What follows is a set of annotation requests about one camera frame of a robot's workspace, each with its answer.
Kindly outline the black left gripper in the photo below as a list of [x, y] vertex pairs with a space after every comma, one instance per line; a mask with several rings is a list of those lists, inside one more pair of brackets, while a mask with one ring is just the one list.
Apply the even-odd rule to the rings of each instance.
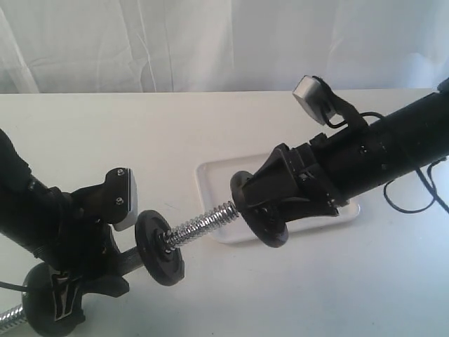
[[97, 274], [110, 252], [111, 230], [103, 187], [83, 187], [74, 192], [49, 189], [51, 219], [47, 223], [41, 259], [50, 270], [54, 316], [57, 323], [78, 325], [86, 320], [81, 307], [84, 293], [118, 298], [129, 292], [119, 275]]

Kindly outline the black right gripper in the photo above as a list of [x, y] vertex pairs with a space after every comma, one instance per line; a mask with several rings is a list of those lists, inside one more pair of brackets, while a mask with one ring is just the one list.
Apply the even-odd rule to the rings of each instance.
[[277, 145], [242, 187], [247, 207], [277, 204], [276, 223], [339, 215], [347, 205], [309, 143]]

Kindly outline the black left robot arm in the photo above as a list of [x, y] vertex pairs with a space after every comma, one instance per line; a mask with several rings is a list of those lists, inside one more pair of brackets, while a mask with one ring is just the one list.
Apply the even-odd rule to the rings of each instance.
[[42, 260], [43, 274], [22, 292], [47, 305], [51, 321], [82, 321], [85, 291], [119, 297], [129, 290], [112, 232], [130, 226], [134, 201], [133, 173], [124, 167], [74, 192], [45, 186], [1, 133], [1, 233]]

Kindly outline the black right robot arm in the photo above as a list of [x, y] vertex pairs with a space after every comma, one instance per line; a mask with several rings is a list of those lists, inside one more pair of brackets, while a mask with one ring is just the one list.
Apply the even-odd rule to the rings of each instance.
[[239, 210], [262, 224], [336, 216], [355, 196], [448, 155], [448, 83], [405, 107], [366, 121], [320, 77], [304, 76], [295, 99], [316, 122], [342, 122], [297, 147], [276, 146], [266, 162], [232, 188]]

